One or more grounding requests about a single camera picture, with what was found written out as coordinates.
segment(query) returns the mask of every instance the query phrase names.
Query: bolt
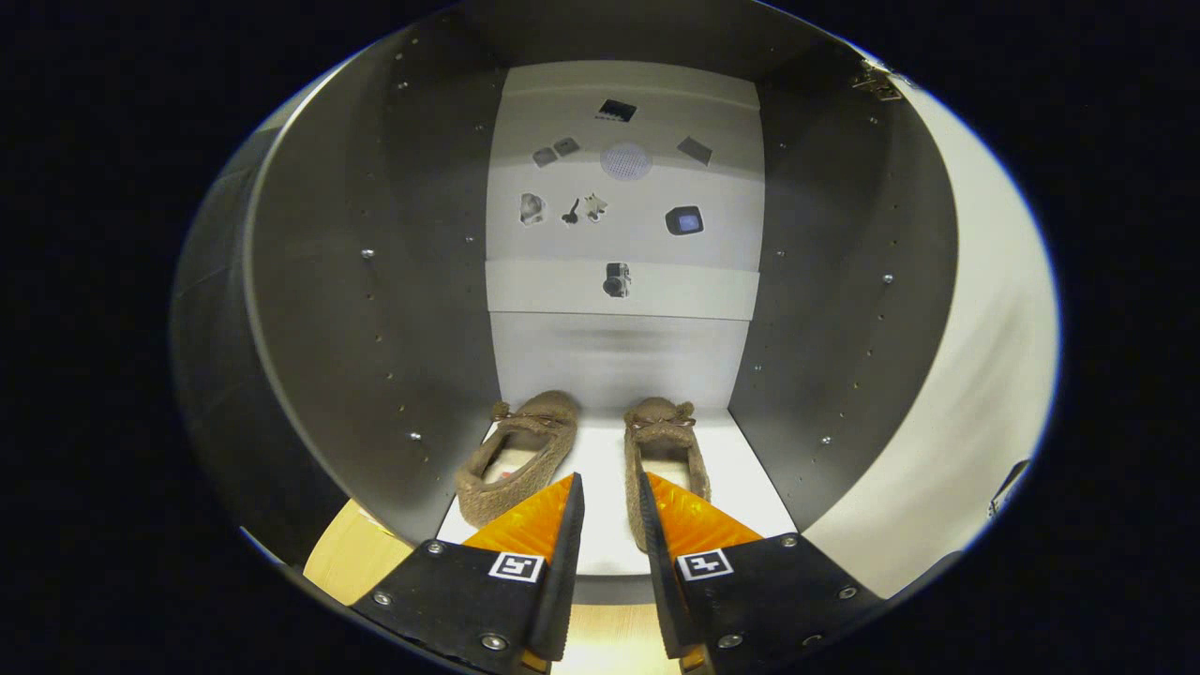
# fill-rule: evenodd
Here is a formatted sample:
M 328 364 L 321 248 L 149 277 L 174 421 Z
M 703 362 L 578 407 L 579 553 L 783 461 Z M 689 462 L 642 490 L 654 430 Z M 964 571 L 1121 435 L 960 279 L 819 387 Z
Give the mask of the bolt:
M 492 651 L 504 651 L 509 646 L 509 641 L 496 633 L 487 633 L 479 641 Z

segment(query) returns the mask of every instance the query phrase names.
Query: camera picture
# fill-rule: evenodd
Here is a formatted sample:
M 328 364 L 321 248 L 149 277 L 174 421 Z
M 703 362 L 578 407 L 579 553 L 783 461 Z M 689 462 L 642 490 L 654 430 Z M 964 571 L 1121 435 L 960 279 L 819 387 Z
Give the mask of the camera picture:
M 608 263 L 605 265 L 604 292 L 613 298 L 629 297 L 629 265 L 625 263 Z

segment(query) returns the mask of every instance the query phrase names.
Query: hinge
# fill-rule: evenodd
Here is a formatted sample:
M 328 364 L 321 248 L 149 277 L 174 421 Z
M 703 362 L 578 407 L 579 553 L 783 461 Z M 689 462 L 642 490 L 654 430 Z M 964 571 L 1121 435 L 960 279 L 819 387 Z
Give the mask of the hinge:
M 863 72 L 854 76 L 850 85 L 859 91 L 869 91 L 875 95 L 880 101 L 902 101 L 904 96 L 900 91 L 892 85 L 892 80 L 888 76 L 895 76 L 887 66 L 882 64 L 876 64 L 874 61 L 868 61 L 863 59 L 860 62 L 863 66 Z M 907 78 L 900 77 L 904 82 L 908 82 Z

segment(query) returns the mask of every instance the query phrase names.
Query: wooden surface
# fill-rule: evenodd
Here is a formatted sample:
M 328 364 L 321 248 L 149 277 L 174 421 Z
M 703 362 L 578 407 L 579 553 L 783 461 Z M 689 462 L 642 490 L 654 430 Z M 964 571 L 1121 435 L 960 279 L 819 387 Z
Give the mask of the wooden surface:
M 325 528 L 304 575 L 342 604 L 353 604 L 395 569 L 413 548 L 380 531 L 353 500 Z M 653 604 L 571 608 L 563 661 L 554 675 L 678 675 L 659 634 Z

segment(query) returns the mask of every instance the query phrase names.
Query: slipper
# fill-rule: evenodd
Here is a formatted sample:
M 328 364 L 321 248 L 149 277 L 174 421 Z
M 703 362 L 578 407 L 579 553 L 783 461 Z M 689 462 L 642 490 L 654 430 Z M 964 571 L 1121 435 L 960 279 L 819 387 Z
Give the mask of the slipper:
M 458 510 L 482 527 L 550 485 L 575 443 L 578 407 L 563 392 L 544 392 L 515 414 L 500 401 L 492 408 L 496 431 L 455 472 Z
M 696 424 L 691 418 L 694 411 L 690 402 L 677 406 L 655 396 L 625 413 L 625 508 L 634 540 L 642 551 L 646 551 L 646 530 L 638 477 L 643 471 L 652 471 L 706 502 L 710 501 L 708 472 L 691 430 Z

